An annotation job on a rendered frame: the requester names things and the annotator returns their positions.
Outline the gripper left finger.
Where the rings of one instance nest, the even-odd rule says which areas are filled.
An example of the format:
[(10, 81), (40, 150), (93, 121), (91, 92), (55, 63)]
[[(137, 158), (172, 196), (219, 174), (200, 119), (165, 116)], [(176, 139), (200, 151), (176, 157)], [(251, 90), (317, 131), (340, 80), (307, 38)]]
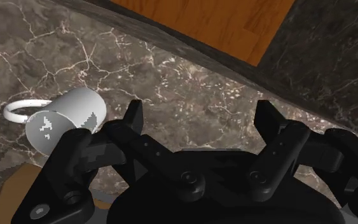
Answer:
[(129, 186), (156, 179), (163, 192), (195, 202), (205, 192), (203, 174), (142, 133), (142, 101), (132, 100), (121, 120), (92, 134), (68, 130), (15, 211), (11, 224), (85, 224), (94, 214), (89, 186), (101, 167), (112, 166)]

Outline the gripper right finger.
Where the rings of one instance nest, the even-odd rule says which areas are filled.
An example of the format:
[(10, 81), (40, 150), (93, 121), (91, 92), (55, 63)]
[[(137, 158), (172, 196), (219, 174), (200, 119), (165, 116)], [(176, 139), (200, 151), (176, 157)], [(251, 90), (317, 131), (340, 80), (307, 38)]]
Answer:
[(330, 128), (316, 133), (286, 119), (268, 100), (257, 102), (254, 126), (266, 146), (248, 171), (253, 200), (272, 198), (285, 176), (305, 165), (325, 182), (340, 206), (358, 218), (358, 137), (353, 132)]

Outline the white mug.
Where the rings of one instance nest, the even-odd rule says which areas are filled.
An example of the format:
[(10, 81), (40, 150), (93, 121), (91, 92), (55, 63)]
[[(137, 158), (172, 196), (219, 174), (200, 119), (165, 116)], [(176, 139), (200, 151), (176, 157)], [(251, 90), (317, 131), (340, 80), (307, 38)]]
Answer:
[(46, 156), (68, 130), (82, 128), (95, 133), (106, 113), (103, 98), (86, 87), (74, 88), (52, 101), (24, 99), (3, 109), (5, 119), (25, 124), (25, 135), (31, 146)]

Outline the dark marbled robot stand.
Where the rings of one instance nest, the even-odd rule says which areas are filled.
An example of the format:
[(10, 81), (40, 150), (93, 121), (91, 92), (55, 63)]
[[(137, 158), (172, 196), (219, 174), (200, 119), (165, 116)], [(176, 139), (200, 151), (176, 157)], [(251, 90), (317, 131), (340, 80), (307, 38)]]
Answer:
[(258, 69), (291, 102), (358, 132), (358, 0), (295, 0)]

